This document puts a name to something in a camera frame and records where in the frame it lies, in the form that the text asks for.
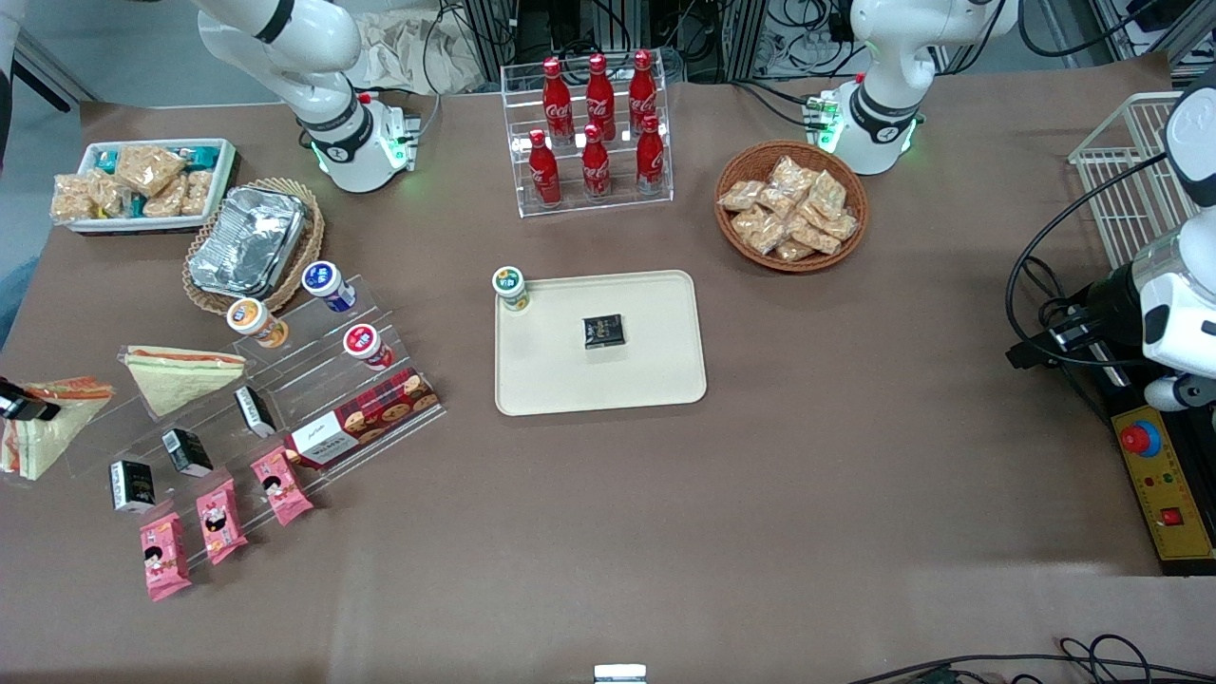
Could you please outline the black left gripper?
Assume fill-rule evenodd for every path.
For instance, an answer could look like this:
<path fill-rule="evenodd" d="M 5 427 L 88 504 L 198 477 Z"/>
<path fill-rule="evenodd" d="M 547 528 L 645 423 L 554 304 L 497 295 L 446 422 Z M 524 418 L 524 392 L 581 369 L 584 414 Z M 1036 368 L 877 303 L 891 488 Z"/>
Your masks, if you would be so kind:
<path fill-rule="evenodd" d="M 1029 342 L 1006 351 L 1010 368 L 1139 368 L 1145 363 L 1141 292 L 1124 264 L 1058 302 L 1063 323 L 1048 329 L 1046 353 Z"/>

